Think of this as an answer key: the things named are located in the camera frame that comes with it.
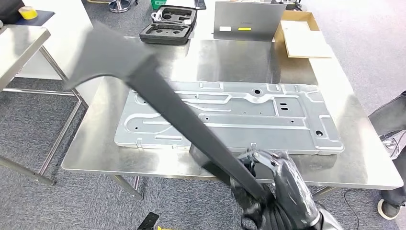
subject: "person's leg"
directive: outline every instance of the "person's leg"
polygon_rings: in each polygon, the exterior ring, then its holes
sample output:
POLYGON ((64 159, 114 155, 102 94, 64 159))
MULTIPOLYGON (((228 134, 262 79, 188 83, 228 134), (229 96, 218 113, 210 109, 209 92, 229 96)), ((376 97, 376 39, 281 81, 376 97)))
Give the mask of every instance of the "person's leg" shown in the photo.
POLYGON ((406 129, 406 91, 368 116, 379 136, 406 129))
MULTIPOLYGON (((402 149, 400 155, 393 160, 396 169, 406 184, 406 147, 402 149)), ((395 219, 399 214, 400 207, 406 203, 406 186, 390 190, 381 191, 382 200, 378 203, 378 212, 385 219, 395 219)))
MULTIPOLYGON (((406 91, 375 110, 369 119, 379 136, 392 136, 406 129, 406 91)), ((406 148, 393 160, 400 176, 406 179, 406 148)), ((406 202, 406 184, 403 187, 381 191, 382 200, 378 203, 378 212, 385 219, 395 219, 400 207, 406 202)))

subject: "yellow tape roll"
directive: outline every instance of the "yellow tape roll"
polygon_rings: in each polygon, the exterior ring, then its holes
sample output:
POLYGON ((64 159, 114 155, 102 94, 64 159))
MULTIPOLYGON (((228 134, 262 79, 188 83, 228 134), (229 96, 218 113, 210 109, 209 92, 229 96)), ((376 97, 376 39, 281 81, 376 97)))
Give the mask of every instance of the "yellow tape roll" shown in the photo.
POLYGON ((23 6, 18 10, 18 12, 20 12, 21 16, 25 20, 31 20, 38 16, 37 11, 35 11, 31 6, 23 6))

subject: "shoe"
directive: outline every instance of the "shoe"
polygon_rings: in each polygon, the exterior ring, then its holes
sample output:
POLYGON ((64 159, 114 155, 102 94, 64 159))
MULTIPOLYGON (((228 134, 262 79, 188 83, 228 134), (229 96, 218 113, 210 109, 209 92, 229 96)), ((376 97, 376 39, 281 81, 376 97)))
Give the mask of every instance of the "shoe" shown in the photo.
POLYGON ((378 212, 387 220, 393 220, 399 215, 400 205, 391 205, 383 199, 378 202, 378 212))

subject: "green object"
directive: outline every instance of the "green object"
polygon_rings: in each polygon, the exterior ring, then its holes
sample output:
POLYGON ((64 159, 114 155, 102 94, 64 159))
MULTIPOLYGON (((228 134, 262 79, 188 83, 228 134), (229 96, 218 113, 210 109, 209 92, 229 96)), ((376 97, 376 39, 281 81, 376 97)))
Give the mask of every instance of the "green object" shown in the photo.
POLYGON ((166 0, 151 0, 152 8, 154 10, 158 9, 159 6, 165 5, 166 0))

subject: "metal panel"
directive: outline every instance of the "metal panel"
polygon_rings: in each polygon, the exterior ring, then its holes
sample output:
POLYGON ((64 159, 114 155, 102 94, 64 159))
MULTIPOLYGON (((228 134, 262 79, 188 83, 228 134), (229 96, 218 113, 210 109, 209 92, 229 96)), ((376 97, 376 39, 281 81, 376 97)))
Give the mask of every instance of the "metal panel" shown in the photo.
MULTIPOLYGON (((315 85, 170 84, 232 152, 245 152, 251 145, 290 154, 327 155, 344 150, 315 85)), ((129 92, 114 141, 119 146, 145 149, 188 150, 191 145, 134 91, 129 92)))

